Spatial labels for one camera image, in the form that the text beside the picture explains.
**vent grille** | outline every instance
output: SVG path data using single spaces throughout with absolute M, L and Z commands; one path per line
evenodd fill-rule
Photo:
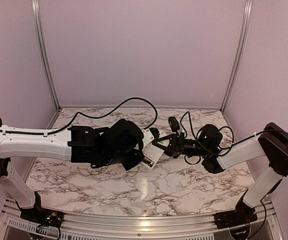
M 20 220 L 20 219 L 13 219 L 10 218 L 8 221 L 8 225 L 16 228 L 23 230 L 25 232 L 29 232 L 32 234 L 40 235 L 40 236 L 47 236 L 48 238 L 51 237 L 53 239 L 56 239 L 57 237 L 54 236 L 49 236 L 47 230 L 42 230 L 38 229 L 36 231 L 37 225 L 33 224 L 28 221 Z M 122 238 L 110 238 L 110 237 L 93 237 L 93 236 L 87 236 L 83 234 L 74 234 L 70 232 L 66 232 L 65 229 L 61 229 L 61 240 L 122 240 Z M 214 234 L 204 234 L 204 235 L 198 235 L 198 236 L 191 236 L 191 237 L 175 237 L 175 238 L 170 238 L 169 240 L 215 240 Z

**white marble tabletop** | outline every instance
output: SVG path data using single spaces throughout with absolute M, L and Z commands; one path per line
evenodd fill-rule
M 101 116 L 110 109 L 65 108 L 54 128 L 67 124 L 76 111 Z M 168 117 L 179 119 L 185 111 L 159 108 L 154 126 L 169 134 Z M 207 123 L 217 127 L 227 124 L 218 110 L 194 109 L 191 114 L 195 131 Z M 97 120 L 79 115 L 74 124 L 109 127 L 120 118 L 143 128 L 154 118 L 154 112 L 150 108 L 120 108 Z M 189 130 L 188 118 L 183 124 Z M 229 142 L 229 131 L 223 133 Z M 211 174 L 201 164 L 188 165 L 183 157 L 173 159 L 165 155 L 153 170 L 138 165 L 130 171 L 125 171 L 121 164 L 92 169 L 87 163 L 38 158 L 27 180 L 27 184 L 41 195 L 44 207 L 116 216 L 178 216 L 232 209 L 253 183 L 246 163 Z

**white wall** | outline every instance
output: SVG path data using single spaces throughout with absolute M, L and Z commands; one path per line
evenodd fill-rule
M 31 1 L 0 1 L 0 118 L 11 126 L 45 128 L 54 113 Z M 22 175 L 29 159 L 12 161 Z M 0 187 L 0 211 L 5 196 Z
M 275 122 L 288 131 L 288 0 L 254 1 L 251 26 L 226 117 L 239 139 Z M 251 162 L 256 177 L 268 161 Z M 288 240 L 288 177 L 273 194 Z
M 40 1 L 45 43 L 62 106 L 219 109 L 244 0 Z

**metal corner post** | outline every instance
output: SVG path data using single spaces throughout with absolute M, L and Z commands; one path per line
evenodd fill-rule
M 230 74 L 230 78 L 229 78 L 229 82 L 228 82 L 227 89 L 225 92 L 225 96 L 224 96 L 224 99 L 223 99 L 223 102 L 222 102 L 222 105 L 220 108 L 220 111 L 223 114 L 225 113 L 225 111 L 227 109 L 228 102 L 229 102 L 231 94 L 233 92 L 233 88 L 234 88 L 234 85 L 235 85 L 236 79 L 237 79 L 237 74 L 238 74 L 240 62 L 241 62 L 241 59 L 243 56 L 243 52 L 245 50 L 248 31 L 249 31 L 249 25 L 250 25 L 252 6 L 253 6 L 253 0 L 246 0 L 242 29 L 241 29 L 241 33 L 240 33 L 237 53 L 236 53 L 233 69 L 232 69 L 232 72 Z
M 43 30 L 42 30 L 42 21 L 41 21 L 40 10 L 39 10 L 39 0 L 32 0 L 32 8 L 33 8 L 33 14 L 34 14 L 36 33 L 38 37 L 39 50 L 40 50 L 40 54 L 41 54 L 42 61 L 43 61 L 43 66 L 45 70 L 48 87 L 50 90 L 50 94 L 52 97 L 54 107 L 56 111 L 59 111 L 60 105 L 58 102 L 58 98 L 57 98 L 57 94 L 56 94 L 55 86 L 53 82 L 53 77 L 50 71 L 48 58 L 46 54 L 46 47 L 45 47 L 45 42 L 44 42 Z

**marble surface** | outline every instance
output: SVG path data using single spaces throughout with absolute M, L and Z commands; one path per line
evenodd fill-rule
M 63 109 L 54 128 L 67 124 L 77 111 L 101 116 L 110 109 Z M 160 108 L 154 126 L 169 134 L 168 117 L 180 118 L 185 111 Z M 217 110 L 191 110 L 191 114 L 195 131 L 207 123 L 217 127 L 227 124 Z M 74 124 L 109 127 L 120 118 L 144 128 L 154 118 L 154 112 L 150 108 L 120 108 L 97 120 L 79 115 Z M 188 118 L 183 123 L 189 129 Z M 229 131 L 223 133 L 228 144 L 231 141 Z M 188 165 L 183 157 L 172 159 L 165 155 L 153 170 L 139 165 L 130 171 L 125 171 L 121 164 L 92 169 L 86 163 L 40 158 L 27 180 L 27 184 L 41 195 L 44 207 L 116 216 L 178 216 L 223 211 L 234 208 L 253 182 L 246 163 L 211 174 L 201 164 Z

